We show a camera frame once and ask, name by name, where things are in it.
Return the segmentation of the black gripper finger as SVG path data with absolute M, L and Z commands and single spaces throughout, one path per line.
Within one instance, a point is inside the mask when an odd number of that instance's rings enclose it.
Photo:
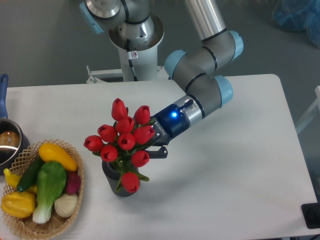
M 150 159 L 166 159 L 168 150 L 165 145 L 161 146 L 158 150 L 146 150 Z

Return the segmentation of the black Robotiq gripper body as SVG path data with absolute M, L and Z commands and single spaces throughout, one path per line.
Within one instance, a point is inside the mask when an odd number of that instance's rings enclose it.
M 169 142 L 190 127 L 190 121 L 183 109 L 186 107 L 170 104 L 151 118 L 155 131 L 151 138 L 154 146 L 168 145 Z

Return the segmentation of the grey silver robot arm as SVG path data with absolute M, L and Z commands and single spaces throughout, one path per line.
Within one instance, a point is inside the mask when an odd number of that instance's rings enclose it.
M 185 96 L 155 114 L 152 159 L 167 156 L 166 145 L 233 97 L 230 82 L 213 72 L 243 51 L 242 38 L 228 30 L 214 0 L 187 0 L 185 6 L 202 42 L 188 54 L 172 52 L 164 63 L 170 79 Z M 107 32 L 117 47 L 125 82 L 154 80 L 158 73 L 158 45 L 164 37 L 161 20 L 150 12 L 147 0 L 84 0 L 80 11 L 91 29 Z

